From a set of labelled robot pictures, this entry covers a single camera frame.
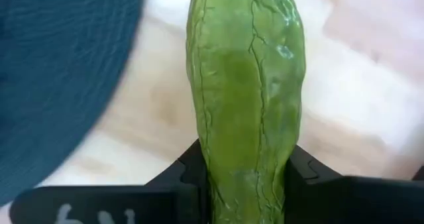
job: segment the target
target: green vegetable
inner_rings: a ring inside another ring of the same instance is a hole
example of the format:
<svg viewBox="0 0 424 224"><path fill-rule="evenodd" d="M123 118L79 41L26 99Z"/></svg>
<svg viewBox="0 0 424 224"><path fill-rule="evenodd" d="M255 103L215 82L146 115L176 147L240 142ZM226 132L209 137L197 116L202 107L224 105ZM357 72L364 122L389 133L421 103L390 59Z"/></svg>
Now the green vegetable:
<svg viewBox="0 0 424 224"><path fill-rule="evenodd" d="M283 223L305 75L294 1L191 0L186 45L212 223Z"/></svg>

